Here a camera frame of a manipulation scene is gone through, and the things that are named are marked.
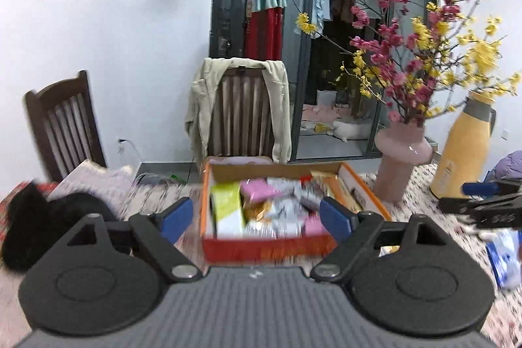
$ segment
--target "yellow thermos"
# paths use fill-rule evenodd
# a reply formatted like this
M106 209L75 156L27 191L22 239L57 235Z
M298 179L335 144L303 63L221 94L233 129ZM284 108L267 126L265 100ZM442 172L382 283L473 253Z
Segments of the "yellow thermos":
M493 102L477 92L468 93L466 106L450 130L430 185L437 198L467 198L460 187L480 178L495 125Z

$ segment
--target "cardboard box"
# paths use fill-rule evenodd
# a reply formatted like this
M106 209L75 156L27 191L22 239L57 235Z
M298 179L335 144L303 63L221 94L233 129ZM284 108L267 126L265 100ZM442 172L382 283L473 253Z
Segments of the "cardboard box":
M240 181L265 177L286 177L299 179L310 171L335 173L343 180L359 204L367 211L374 211L386 220L390 213L375 197L362 179L344 162L312 164L270 164L270 165L221 165L207 163L203 170L203 194L201 201L200 231L203 252L211 263L245 261L279 261L285 257L298 255L324 256L335 248L336 243L330 235L303 236L287 239L220 239L216 238L210 212L210 188L216 183ZM332 188L336 198L342 194Z

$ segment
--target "wooden chair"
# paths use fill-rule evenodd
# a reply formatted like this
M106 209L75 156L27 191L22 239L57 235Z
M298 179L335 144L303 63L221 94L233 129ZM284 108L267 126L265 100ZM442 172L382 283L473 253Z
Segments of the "wooden chair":
M42 162L53 181L62 181L85 159L105 167L87 71L38 93L27 92L23 99Z
M272 158L273 142L263 69L229 68L216 93L208 155Z

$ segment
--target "baseboard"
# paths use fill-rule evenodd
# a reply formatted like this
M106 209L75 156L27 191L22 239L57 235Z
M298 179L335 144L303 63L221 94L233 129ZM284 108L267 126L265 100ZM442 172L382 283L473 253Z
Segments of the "baseboard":
M189 180L189 183L199 182L199 170L192 163L169 163L169 162L143 162L139 165L136 176L143 173L160 174L170 177L173 174L181 179Z

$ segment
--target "blue gripper pad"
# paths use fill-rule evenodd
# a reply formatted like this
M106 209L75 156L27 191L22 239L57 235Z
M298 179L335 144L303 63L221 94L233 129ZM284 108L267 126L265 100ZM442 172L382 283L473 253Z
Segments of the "blue gripper pad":
M194 207L192 199L183 197L159 214L161 236L174 244L192 222Z
M324 197L319 205L319 217L335 242L341 243L356 229L357 215L331 197Z

